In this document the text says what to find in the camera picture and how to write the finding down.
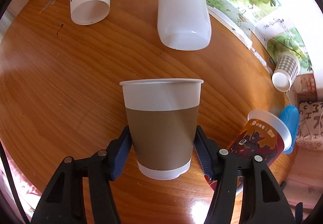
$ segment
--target wood grain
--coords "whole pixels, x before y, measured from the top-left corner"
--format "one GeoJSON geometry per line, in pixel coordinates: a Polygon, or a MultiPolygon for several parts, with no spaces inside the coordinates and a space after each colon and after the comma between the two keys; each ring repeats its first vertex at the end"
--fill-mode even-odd
{"type": "Polygon", "coordinates": [[[287,178],[285,196],[291,206],[302,202],[305,217],[323,193],[323,151],[299,148],[287,178]]]}
{"type": "MultiPolygon", "coordinates": [[[[210,45],[185,52],[160,42],[158,0],[111,0],[106,19],[90,26],[71,21],[69,0],[50,1],[30,0],[0,45],[0,137],[41,191],[65,156],[91,156],[119,136],[127,124],[121,81],[203,79],[198,124],[222,148],[252,109],[278,113],[287,103],[253,53],[214,19],[210,45]]],[[[293,159],[281,155],[272,165],[279,182],[293,159]]],[[[139,172],[131,150],[111,186],[122,223],[203,223],[213,195],[195,153],[187,173],[157,181],[139,172]]],[[[240,206],[237,197],[233,223],[240,206]]]]}

